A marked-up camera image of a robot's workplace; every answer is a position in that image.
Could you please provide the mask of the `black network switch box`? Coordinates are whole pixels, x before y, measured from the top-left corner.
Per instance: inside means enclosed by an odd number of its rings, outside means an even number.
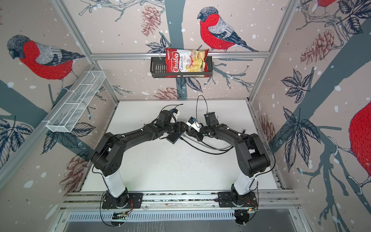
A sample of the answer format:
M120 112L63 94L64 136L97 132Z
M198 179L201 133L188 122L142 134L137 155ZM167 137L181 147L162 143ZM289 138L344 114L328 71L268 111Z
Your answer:
M183 135L183 132L171 132L166 137L166 140L172 144L175 144L182 135Z

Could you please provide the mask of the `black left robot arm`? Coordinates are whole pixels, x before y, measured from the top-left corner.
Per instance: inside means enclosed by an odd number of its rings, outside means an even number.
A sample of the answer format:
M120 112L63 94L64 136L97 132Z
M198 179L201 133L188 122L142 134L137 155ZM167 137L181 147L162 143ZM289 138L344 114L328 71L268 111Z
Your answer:
M174 144L189 128L185 122L178 121L177 117L176 109L162 110L156 119L142 128L123 134L106 133L98 143L90 160L103 176L109 196L119 201L120 205L126 203L128 194L119 172L125 151L159 139L164 134L168 134L166 139Z

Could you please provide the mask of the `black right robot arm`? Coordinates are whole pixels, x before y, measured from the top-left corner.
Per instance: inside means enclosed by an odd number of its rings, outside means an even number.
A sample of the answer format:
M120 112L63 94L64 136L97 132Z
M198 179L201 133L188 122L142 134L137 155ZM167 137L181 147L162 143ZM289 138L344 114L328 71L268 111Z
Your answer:
M264 143L255 133L245 134L231 129L226 124L220 124L214 112L205 114L204 117L205 126L197 122L195 118L190 117L186 122L188 126L187 134L196 138L199 142L204 137L212 137L235 148L241 173L231 187L231 197L236 205L242 205L243 201L248 200L248 197L251 196L252 186L257 177L271 165Z

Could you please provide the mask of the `red cassava chips bag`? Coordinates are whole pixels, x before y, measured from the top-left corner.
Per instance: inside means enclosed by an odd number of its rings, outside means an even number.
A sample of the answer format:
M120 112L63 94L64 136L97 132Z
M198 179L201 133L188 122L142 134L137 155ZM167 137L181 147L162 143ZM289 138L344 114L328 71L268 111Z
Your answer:
M185 50L166 48L167 78L180 77L177 74L202 73L196 77L209 77L212 73L207 64L209 50Z

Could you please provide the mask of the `black wall basket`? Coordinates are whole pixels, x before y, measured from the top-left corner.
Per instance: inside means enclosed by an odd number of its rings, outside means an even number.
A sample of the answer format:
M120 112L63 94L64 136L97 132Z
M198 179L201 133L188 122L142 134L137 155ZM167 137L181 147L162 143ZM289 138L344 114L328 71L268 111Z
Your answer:
M206 58L208 72L167 72L167 65L165 59L159 57L151 58L150 71L153 78L178 78L178 77L196 77L206 78L213 75L212 57Z

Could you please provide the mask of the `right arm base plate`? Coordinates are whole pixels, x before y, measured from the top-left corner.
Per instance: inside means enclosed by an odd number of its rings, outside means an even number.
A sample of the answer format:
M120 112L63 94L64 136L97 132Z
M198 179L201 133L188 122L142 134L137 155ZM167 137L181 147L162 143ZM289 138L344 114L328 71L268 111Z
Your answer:
M220 208L232 207L251 207L258 206L258 199L254 192L249 192L245 195L238 195L235 191L219 192L217 198L214 199L219 204Z

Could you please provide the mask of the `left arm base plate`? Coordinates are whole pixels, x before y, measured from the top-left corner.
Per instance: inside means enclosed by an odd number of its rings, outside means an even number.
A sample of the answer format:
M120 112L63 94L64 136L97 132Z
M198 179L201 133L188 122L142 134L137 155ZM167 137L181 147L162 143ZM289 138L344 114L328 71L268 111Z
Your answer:
M110 193L105 193L102 200L102 209L139 209L141 208L142 193L123 193L114 198Z

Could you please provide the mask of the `aluminium mounting rail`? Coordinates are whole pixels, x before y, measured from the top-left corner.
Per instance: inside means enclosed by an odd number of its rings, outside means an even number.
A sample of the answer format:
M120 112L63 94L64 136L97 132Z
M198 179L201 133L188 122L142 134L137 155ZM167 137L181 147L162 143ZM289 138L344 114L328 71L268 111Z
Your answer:
M69 193L61 210L216 210L226 209L299 209L301 205L293 190L257 189L233 203L231 191L130 191L127 203L117 206L101 192Z

